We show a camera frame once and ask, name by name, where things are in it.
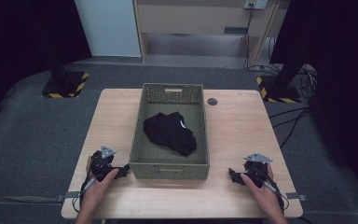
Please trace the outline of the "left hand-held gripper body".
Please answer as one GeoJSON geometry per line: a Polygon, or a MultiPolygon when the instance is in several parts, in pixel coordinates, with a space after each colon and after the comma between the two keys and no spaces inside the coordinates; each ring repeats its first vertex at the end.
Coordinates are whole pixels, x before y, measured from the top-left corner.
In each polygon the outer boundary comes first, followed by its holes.
{"type": "Polygon", "coordinates": [[[91,156],[89,170],[99,182],[102,182],[104,178],[114,170],[114,167],[111,166],[111,162],[115,154],[116,151],[114,149],[101,146],[101,149],[95,151],[91,156]]]}

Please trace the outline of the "black t-shirt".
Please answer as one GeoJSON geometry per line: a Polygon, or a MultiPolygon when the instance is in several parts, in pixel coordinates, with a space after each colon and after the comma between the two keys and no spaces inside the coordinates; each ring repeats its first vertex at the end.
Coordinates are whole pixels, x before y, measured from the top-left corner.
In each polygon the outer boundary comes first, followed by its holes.
{"type": "Polygon", "coordinates": [[[197,140],[179,112],[157,113],[144,121],[143,129],[152,143],[169,147],[182,156],[187,157],[197,149],[197,140]]]}

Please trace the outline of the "person's right hand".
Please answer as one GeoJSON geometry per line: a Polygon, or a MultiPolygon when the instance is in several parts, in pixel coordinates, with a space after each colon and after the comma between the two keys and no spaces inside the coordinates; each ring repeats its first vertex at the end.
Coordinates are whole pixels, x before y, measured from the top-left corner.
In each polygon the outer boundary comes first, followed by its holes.
{"type": "Polygon", "coordinates": [[[265,213],[266,217],[284,217],[284,213],[280,207],[276,194],[266,186],[258,188],[254,181],[246,174],[241,174],[241,177],[252,192],[260,209],[265,213]]]}

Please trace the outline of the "green woven basket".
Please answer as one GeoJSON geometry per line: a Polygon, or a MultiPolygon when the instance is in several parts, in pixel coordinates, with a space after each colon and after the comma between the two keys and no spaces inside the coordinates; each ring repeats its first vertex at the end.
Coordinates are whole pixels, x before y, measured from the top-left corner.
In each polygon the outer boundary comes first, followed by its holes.
{"type": "Polygon", "coordinates": [[[204,95],[201,85],[145,83],[130,153],[130,168],[142,179],[205,179],[210,168],[204,95]],[[185,157],[152,143],[143,123],[157,113],[179,112],[193,132],[197,149],[185,157]]]}

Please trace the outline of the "person's left hand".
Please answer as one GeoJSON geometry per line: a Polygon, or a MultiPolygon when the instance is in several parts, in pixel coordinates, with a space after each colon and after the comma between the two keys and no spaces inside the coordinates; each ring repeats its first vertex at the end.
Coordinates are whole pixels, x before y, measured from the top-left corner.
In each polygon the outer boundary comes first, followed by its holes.
{"type": "Polygon", "coordinates": [[[85,192],[77,215],[93,217],[100,205],[104,194],[107,192],[111,182],[115,179],[117,169],[112,170],[102,182],[94,182],[85,192]]]}

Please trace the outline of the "white power socket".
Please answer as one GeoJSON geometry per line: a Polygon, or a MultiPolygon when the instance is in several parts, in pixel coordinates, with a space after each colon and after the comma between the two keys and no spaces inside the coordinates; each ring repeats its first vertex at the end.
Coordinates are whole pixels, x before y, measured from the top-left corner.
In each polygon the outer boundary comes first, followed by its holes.
{"type": "Polygon", "coordinates": [[[268,0],[245,0],[243,8],[263,10],[266,8],[267,3],[268,0]]]}

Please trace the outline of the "black stand with striped base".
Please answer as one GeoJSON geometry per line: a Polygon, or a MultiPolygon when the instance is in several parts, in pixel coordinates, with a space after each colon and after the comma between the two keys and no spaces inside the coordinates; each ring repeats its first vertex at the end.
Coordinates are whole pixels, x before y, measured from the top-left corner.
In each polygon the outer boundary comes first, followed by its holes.
{"type": "Polygon", "coordinates": [[[291,81],[303,64],[303,54],[299,47],[295,47],[290,51],[282,70],[276,76],[258,77],[256,82],[262,99],[271,103],[299,103],[300,94],[291,85],[291,81]]]}
{"type": "Polygon", "coordinates": [[[48,83],[42,90],[42,96],[45,98],[77,97],[83,90],[89,74],[67,71],[63,67],[34,10],[27,0],[19,0],[19,2],[28,16],[30,26],[33,29],[36,47],[51,72],[48,83]]]}

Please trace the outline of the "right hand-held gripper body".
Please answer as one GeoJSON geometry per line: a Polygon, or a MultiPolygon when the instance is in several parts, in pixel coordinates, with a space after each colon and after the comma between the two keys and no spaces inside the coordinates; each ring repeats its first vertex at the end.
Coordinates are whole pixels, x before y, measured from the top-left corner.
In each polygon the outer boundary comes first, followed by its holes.
{"type": "Polygon", "coordinates": [[[258,152],[246,156],[244,159],[246,174],[261,188],[268,179],[268,164],[273,162],[273,159],[258,152]]]}

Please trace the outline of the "black curtain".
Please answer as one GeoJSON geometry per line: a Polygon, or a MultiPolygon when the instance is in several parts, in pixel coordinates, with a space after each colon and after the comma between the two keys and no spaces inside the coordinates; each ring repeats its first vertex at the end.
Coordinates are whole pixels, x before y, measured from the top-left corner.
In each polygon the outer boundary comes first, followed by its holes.
{"type": "Polygon", "coordinates": [[[23,4],[32,10],[60,63],[91,56],[75,0],[0,0],[0,103],[18,81],[48,70],[23,4]]]}
{"type": "Polygon", "coordinates": [[[302,65],[317,72],[310,109],[339,166],[358,178],[358,0],[290,0],[272,63],[288,85],[302,65]]]}

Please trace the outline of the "grey tape strip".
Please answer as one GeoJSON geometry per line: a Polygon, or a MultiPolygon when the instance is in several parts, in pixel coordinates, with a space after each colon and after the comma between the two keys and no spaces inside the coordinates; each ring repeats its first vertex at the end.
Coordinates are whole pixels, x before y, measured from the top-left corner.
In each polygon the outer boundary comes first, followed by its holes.
{"type": "Polygon", "coordinates": [[[287,192],[285,193],[287,199],[293,200],[293,199],[299,199],[301,202],[305,202],[308,200],[308,197],[306,194],[299,194],[297,192],[287,192]]]}
{"type": "Polygon", "coordinates": [[[55,201],[57,203],[63,203],[66,199],[74,199],[79,195],[78,191],[67,191],[64,194],[57,195],[55,201]]]}

